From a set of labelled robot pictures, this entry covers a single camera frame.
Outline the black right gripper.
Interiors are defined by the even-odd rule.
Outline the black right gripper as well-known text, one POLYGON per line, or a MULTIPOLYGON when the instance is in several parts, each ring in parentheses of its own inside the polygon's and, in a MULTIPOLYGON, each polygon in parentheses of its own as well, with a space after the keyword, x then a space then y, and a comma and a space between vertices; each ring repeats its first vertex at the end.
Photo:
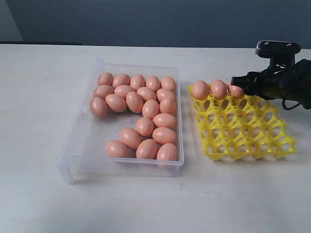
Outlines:
POLYGON ((285 69, 250 71, 232 77, 231 85, 246 86, 245 94, 263 99, 309 100, 311 98, 311 61, 302 59, 285 69))

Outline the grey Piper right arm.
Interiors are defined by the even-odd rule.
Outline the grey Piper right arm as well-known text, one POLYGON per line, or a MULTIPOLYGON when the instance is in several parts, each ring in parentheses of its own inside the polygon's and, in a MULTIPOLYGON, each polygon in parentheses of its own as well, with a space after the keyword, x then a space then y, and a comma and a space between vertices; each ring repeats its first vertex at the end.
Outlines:
POLYGON ((311 62, 307 59, 292 66, 275 64, 261 72, 250 71, 244 76, 232 77, 231 84, 249 96, 282 100, 285 110, 299 105, 311 108, 311 62))

